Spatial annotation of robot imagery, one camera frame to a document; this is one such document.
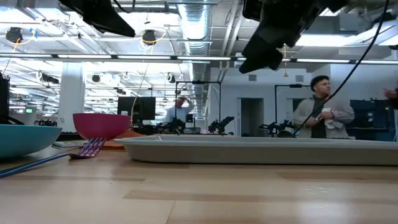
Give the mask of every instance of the pink bowl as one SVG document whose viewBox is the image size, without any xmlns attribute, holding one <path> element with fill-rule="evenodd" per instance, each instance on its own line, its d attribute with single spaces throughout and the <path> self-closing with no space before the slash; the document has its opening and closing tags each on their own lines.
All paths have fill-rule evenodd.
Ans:
<svg viewBox="0 0 398 224">
<path fill-rule="evenodd" d="M 73 122 L 79 135 L 85 139 L 112 140 L 130 127 L 130 117 L 117 114 L 77 113 Z"/>
</svg>

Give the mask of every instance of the ventilation duct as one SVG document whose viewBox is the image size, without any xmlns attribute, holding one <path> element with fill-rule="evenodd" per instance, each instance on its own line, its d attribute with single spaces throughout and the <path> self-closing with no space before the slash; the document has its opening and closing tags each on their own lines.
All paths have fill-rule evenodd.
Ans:
<svg viewBox="0 0 398 224">
<path fill-rule="evenodd" d="M 199 4 L 179 4 L 178 11 L 181 16 L 181 28 L 184 39 L 205 40 L 209 36 L 210 6 Z M 185 50 L 188 55 L 208 55 L 209 44 L 203 42 L 186 42 Z M 191 80 L 208 81 L 210 67 L 205 63 L 191 63 L 189 65 Z M 208 85 L 193 85 L 196 98 L 198 118 L 204 115 L 206 105 L 206 92 Z"/>
</svg>

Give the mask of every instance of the teal bowl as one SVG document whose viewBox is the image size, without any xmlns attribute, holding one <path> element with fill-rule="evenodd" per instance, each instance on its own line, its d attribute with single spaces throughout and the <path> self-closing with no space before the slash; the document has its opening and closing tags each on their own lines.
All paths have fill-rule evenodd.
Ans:
<svg viewBox="0 0 398 224">
<path fill-rule="evenodd" d="M 0 124 L 0 159 L 39 152 L 57 140 L 62 128 Z"/>
</svg>

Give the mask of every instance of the black cable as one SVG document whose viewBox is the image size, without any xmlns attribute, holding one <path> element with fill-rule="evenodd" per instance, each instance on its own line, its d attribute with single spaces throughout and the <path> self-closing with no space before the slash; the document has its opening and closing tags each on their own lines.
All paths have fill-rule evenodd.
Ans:
<svg viewBox="0 0 398 224">
<path fill-rule="evenodd" d="M 120 5 L 120 3 L 118 3 L 117 0 L 113 0 L 113 2 L 118 6 L 118 8 L 120 8 L 120 10 L 122 10 L 122 12 L 131 13 L 131 12 L 127 12 L 125 9 L 123 9 L 123 7 Z"/>
<path fill-rule="evenodd" d="M 368 54 L 370 49 L 373 47 L 373 44 L 375 43 L 375 41 L 376 41 L 376 39 L 377 39 L 377 37 L 378 37 L 378 35 L 380 33 L 381 27 L 382 27 L 383 22 L 384 22 L 384 16 L 386 15 L 386 12 L 387 12 L 387 9 L 388 9 L 389 2 L 390 2 L 390 0 L 386 0 L 386 4 L 384 5 L 383 13 L 381 14 L 381 17 L 380 17 L 380 20 L 379 20 L 379 25 L 377 27 L 376 33 L 375 33 L 371 43 L 369 44 L 369 46 L 367 47 L 367 49 L 363 53 L 362 57 L 356 62 L 356 64 L 353 67 L 353 69 L 350 71 L 350 73 L 347 75 L 347 77 L 344 79 L 344 81 L 340 84 L 340 86 L 336 89 L 336 91 L 332 95 L 330 95 L 330 97 L 328 97 L 328 99 L 325 100 L 318 108 L 316 108 L 315 110 L 312 111 L 312 113 L 304 120 L 304 122 L 301 124 L 301 126 L 293 133 L 293 136 L 295 136 L 297 134 L 297 132 L 299 132 L 304 127 L 304 125 L 312 117 L 314 112 L 316 112 L 317 110 L 322 108 L 325 105 L 325 103 L 327 103 L 329 100 L 331 100 L 341 90 L 341 88 L 348 81 L 348 79 L 352 76 L 352 74 L 354 73 L 356 68 L 359 66 L 359 64 L 361 64 L 361 62 L 366 57 L 366 55 Z"/>
</svg>

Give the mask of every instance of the ceiling light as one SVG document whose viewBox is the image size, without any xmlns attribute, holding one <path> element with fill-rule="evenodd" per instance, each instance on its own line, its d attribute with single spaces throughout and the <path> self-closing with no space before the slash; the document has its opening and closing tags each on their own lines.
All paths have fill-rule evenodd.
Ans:
<svg viewBox="0 0 398 224">
<path fill-rule="evenodd" d="M 333 60 L 333 59 L 297 59 L 297 62 L 303 62 L 303 63 L 349 63 L 349 60 Z"/>
<path fill-rule="evenodd" d="M 304 34 L 297 41 L 296 46 L 305 47 L 341 47 L 352 41 L 352 37 L 343 35 L 315 35 Z"/>
<path fill-rule="evenodd" d="M 398 60 L 363 60 L 365 65 L 398 65 Z"/>
<path fill-rule="evenodd" d="M 112 58 L 110 55 L 58 55 L 60 58 Z"/>
<path fill-rule="evenodd" d="M 151 59 L 151 60 L 170 60 L 170 56 L 150 56 L 150 55 L 118 55 L 118 58 L 120 59 L 138 59 L 138 60 L 145 60 L 145 59 Z"/>
<path fill-rule="evenodd" d="M 178 56 L 177 60 L 231 60 L 231 57 Z"/>
<path fill-rule="evenodd" d="M 0 57 L 12 57 L 12 58 L 50 58 L 52 55 L 47 54 L 0 54 Z"/>
<path fill-rule="evenodd" d="M 25 109 L 25 106 L 10 106 L 10 109 Z"/>
</svg>

